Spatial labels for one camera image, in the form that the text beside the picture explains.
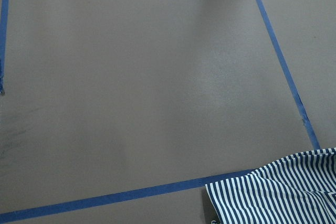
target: gray floor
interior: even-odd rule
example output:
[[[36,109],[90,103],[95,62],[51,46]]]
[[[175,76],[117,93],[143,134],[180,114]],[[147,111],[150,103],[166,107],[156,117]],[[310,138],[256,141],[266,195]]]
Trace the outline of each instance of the gray floor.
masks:
[[[335,147],[334,0],[263,0]],[[10,0],[0,212],[312,149],[255,0]],[[203,189],[19,223],[208,223]]]

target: striped shirt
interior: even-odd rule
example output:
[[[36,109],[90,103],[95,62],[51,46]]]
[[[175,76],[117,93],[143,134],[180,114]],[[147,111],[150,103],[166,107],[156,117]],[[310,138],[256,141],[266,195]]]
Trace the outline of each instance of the striped shirt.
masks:
[[[297,153],[206,189],[223,224],[335,224],[335,153]]]

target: navy and white striped cloth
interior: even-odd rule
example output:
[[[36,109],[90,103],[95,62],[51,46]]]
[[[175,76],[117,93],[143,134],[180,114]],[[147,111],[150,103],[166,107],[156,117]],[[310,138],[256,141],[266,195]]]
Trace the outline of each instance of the navy and white striped cloth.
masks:
[[[335,224],[335,154],[297,153],[206,189],[222,224]]]

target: gray painted surface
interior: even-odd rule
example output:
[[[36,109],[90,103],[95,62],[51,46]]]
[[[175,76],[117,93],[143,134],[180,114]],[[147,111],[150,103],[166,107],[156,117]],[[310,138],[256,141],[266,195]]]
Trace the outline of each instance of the gray painted surface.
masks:
[[[307,34],[295,25],[313,16],[285,6],[283,20],[276,1],[290,0],[264,2],[322,146],[332,147],[335,93],[323,97],[326,124],[316,101],[336,79],[334,30],[316,22],[326,40],[301,42],[316,51],[323,43],[324,63],[296,54]],[[310,59],[320,63],[314,75],[304,69],[316,68]],[[255,168],[312,148],[255,0],[10,0],[5,74],[1,212]],[[205,223],[203,205],[195,189],[19,223]]]
[[[336,146],[336,0],[263,0],[322,148]]]

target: blue painter's tape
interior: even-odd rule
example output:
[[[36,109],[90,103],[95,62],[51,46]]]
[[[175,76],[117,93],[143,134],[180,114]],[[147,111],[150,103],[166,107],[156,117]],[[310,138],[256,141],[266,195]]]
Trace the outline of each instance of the blue painter's tape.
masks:
[[[103,206],[107,204],[140,199],[155,195],[173,193],[175,191],[188,190],[197,187],[203,187],[205,184],[216,182],[222,179],[233,178],[238,176],[244,176],[253,170],[243,170],[241,172],[227,173],[222,175],[215,175],[211,177],[191,179],[182,182],[176,182],[161,186],[147,187],[143,189],[137,189],[132,191],[124,191],[117,194],[109,194],[104,196],[98,196],[87,199],[80,199],[75,201],[69,201],[65,203],[49,205],[44,207],[30,208],[25,210],[19,210],[14,212],[7,212],[0,214],[0,223],[7,223],[17,220],[24,220],[29,218],[36,218],[46,215],[59,214],[61,212],[69,212],[89,207]]]
[[[3,84],[4,84],[4,70],[5,70],[8,1],[9,0],[2,0],[2,3],[1,3],[1,18],[0,18],[0,94],[4,94]]]
[[[286,77],[289,89],[290,89],[290,91],[291,91],[291,93],[292,93],[292,95],[294,97],[296,106],[298,107],[300,115],[301,115],[301,117],[303,119],[303,123],[304,123],[304,126],[306,127],[306,130],[307,130],[308,136],[310,138],[311,144],[313,145],[313,148],[315,150],[319,150],[319,149],[321,149],[320,144],[319,144],[319,142],[317,140],[317,137],[315,135],[314,129],[313,129],[313,127],[312,127],[312,125],[311,125],[311,123],[309,121],[309,118],[307,116],[306,110],[305,110],[305,108],[303,106],[303,103],[301,101],[299,92],[298,92],[298,90],[297,90],[297,88],[295,86],[295,83],[294,83],[294,80],[292,78],[292,75],[290,74],[290,71],[289,71],[287,63],[285,61],[284,55],[282,54],[282,51],[281,51],[278,39],[277,39],[277,37],[276,37],[276,35],[274,33],[274,30],[272,28],[272,24],[271,24],[271,22],[270,22],[270,20],[268,18],[267,13],[266,13],[264,4],[263,4],[262,0],[256,0],[256,2],[258,4],[261,16],[263,17],[263,20],[264,20],[264,23],[266,25],[269,37],[270,37],[270,39],[272,41],[274,50],[275,50],[275,52],[276,52],[276,54],[278,56],[278,59],[279,59],[280,65],[282,67],[283,73],[285,74],[285,77]]]

